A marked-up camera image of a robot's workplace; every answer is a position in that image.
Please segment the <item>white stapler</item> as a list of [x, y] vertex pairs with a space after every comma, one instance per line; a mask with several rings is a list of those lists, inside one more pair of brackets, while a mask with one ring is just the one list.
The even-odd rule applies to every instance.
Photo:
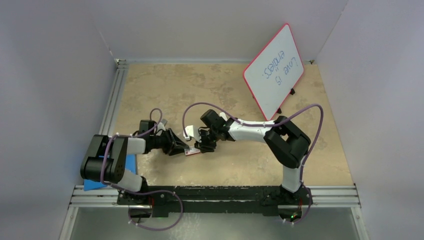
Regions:
[[191, 141], [192, 139], [200, 141], [201, 137], [199, 134], [199, 128], [195, 125], [186, 126], [183, 130], [183, 137], [186, 141]]

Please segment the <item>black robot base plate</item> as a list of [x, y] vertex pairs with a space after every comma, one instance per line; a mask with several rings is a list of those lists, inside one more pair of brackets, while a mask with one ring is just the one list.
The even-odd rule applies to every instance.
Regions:
[[277, 185], [265, 186], [148, 186], [141, 194], [120, 190], [117, 204], [152, 208], [154, 218], [170, 213], [261, 214], [297, 219], [302, 207], [312, 205], [307, 187], [289, 192]]

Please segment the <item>red white staple box sleeve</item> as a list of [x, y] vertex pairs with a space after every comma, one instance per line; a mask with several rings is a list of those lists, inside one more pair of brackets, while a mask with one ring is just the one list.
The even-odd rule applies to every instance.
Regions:
[[200, 154], [201, 151], [195, 147], [190, 147], [184, 150], [184, 155], [187, 156], [192, 156], [192, 155], [196, 155], [196, 154]]

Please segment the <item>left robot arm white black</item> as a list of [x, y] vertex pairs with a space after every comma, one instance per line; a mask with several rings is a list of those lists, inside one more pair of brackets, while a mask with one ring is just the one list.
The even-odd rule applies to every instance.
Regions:
[[129, 197], [138, 205], [149, 199], [147, 180], [126, 168], [128, 155], [148, 154], [151, 150], [161, 149], [165, 155], [183, 154], [189, 146], [171, 128], [162, 122], [141, 120], [141, 136], [117, 136], [95, 134], [87, 148], [80, 167], [84, 180], [110, 184], [121, 190], [129, 191]]

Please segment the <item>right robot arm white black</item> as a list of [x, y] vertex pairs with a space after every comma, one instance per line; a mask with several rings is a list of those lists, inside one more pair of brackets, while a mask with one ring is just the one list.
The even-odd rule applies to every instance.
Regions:
[[213, 153], [218, 141], [251, 141], [266, 144], [282, 165], [283, 179], [280, 196], [288, 204], [300, 198], [301, 165], [308, 154], [311, 140], [287, 117], [281, 115], [271, 121], [246, 121], [226, 118], [212, 109], [201, 117], [203, 126], [188, 125], [184, 138], [195, 139], [201, 153]]

